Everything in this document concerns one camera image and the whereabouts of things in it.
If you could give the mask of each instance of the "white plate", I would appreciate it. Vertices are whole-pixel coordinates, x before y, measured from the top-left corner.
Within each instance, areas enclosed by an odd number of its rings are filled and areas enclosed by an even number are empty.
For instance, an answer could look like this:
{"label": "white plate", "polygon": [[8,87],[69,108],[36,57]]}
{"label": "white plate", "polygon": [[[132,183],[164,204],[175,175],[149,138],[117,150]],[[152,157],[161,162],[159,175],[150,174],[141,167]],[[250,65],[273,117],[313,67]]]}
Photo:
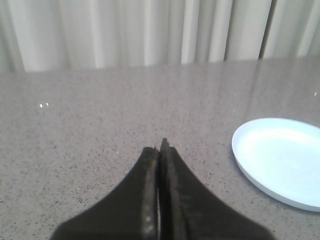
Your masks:
{"label": "white plate", "polygon": [[261,118],[241,125],[232,149],[244,175],[271,197],[320,212],[320,128]]}

